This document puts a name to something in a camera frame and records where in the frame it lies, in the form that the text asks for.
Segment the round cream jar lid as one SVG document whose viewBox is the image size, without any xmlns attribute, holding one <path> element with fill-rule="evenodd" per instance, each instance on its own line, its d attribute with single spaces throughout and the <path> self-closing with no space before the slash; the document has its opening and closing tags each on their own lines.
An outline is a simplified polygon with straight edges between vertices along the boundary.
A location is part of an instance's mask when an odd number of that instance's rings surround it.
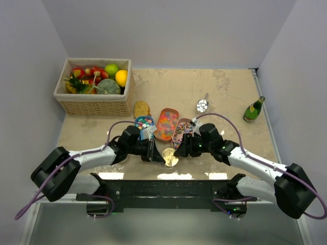
<svg viewBox="0 0 327 245">
<path fill-rule="evenodd" d="M 162 151 L 161 156 L 165 160 L 165 166 L 167 167 L 174 167 L 179 159 L 178 157 L 174 156 L 175 149 L 173 148 L 166 148 Z"/>
</svg>

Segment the pink tray of lollipops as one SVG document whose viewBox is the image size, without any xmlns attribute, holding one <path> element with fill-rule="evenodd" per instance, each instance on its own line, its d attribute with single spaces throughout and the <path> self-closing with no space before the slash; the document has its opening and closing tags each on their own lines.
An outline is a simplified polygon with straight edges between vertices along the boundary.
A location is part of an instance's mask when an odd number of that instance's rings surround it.
<svg viewBox="0 0 327 245">
<path fill-rule="evenodd" d="M 194 126 L 192 125 L 192 120 L 188 118 L 181 118 L 176 126 L 175 133 L 172 137 L 171 146 L 173 149 L 177 150 L 181 145 L 183 135 L 193 133 Z"/>
</svg>

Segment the orange tray of gummy stars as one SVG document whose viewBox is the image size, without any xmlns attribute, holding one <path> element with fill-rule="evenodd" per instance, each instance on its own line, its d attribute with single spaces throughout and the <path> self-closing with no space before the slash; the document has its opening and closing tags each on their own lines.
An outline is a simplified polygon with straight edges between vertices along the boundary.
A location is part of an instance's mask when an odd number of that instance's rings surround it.
<svg viewBox="0 0 327 245">
<path fill-rule="evenodd" d="M 170 142 L 175 133 L 178 119 L 179 112 L 177 110 L 171 108 L 162 109 L 156 123 L 155 139 L 164 143 Z"/>
</svg>

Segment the blue tray of star candies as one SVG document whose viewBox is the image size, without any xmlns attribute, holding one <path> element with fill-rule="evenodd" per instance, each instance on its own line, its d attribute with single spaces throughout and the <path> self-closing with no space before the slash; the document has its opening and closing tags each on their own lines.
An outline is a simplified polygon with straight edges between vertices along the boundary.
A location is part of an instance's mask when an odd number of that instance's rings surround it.
<svg viewBox="0 0 327 245">
<path fill-rule="evenodd" d="M 146 128 L 153 126 L 154 125 L 154 120 L 151 116 L 139 116 L 135 119 L 135 126 L 139 128 L 140 130 L 140 135 L 139 135 L 139 140 L 143 140 L 143 132 Z"/>
</svg>

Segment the silver metal scoop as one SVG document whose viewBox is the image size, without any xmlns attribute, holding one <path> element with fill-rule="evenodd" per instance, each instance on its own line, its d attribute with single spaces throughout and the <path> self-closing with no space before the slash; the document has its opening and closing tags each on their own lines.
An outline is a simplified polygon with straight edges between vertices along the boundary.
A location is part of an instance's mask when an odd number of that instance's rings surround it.
<svg viewBox="0 0 327 245">
<path fill-rule="evenodd" d="M 208 93 L 205 94 L 203 99 L 200 99 L 196 105 L 199 113 L 204 113 L 208 109 L 209 102 L 207 100 Z"/>
</svg>

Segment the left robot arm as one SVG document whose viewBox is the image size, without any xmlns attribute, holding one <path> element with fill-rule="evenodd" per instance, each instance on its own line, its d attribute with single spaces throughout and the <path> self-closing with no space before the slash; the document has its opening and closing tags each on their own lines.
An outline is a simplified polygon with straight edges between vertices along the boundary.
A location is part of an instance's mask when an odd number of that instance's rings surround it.
<svg viewBox="0 0 327 245">
<path fill-rule="evenodd" d="M 82 181 L 77 175 L 95 167 L 120 163 L 128 155 L 140 156 L 145 162 L 165 163 L 154 139 L 141 140 L 140 129 L 128 126 L 120 136 L 98 148 L 84 151 L 55 148 L 32 172 L 31 180 L 50 202 L 68 193 L 87 193 L 94 200 L 101 200 L 106 188 L 100 184 L 100 179 L 90 175 Z"/>
</svg>

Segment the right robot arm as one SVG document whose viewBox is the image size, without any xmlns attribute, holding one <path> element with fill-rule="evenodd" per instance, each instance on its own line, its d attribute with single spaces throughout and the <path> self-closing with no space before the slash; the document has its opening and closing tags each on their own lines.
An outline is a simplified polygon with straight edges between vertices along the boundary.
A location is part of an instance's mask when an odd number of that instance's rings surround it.
<svg viewBox="0 0 327 245">
<path fill-rule="evenodd" d="M 184 134 L 174 155 L 199 157 L 209 153 L 213 158 L 229 166 L 243 169 L 256 176 L 244 176 L 233 180 L 228 196 L 235 201 L 243 196 L 276 203 L 291 218 L 300 218 L 316 198 L 312 182 L 304 169 L 292 163 L 290 166 L 268 161 L 257 155 L 251 156 L 241 146 L 225 140 L 213 124 L 197 126 L 196 132 Z"/>
</svg>

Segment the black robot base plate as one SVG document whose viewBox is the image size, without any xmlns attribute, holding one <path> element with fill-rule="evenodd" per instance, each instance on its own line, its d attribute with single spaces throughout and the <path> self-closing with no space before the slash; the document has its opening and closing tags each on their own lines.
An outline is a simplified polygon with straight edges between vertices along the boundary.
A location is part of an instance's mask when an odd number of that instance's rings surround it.
<svg viewBox="0 0 327 245">
<path fill-rule="evenodd" d="M 247 212 L 246 198 L 229 180 L 103 180 L 93 195 L 78 194 L 77 201 L 87 202 L 90 215 L 125 209 L 208 209 L 226 210 L 242 218 Z"/>
</svg>

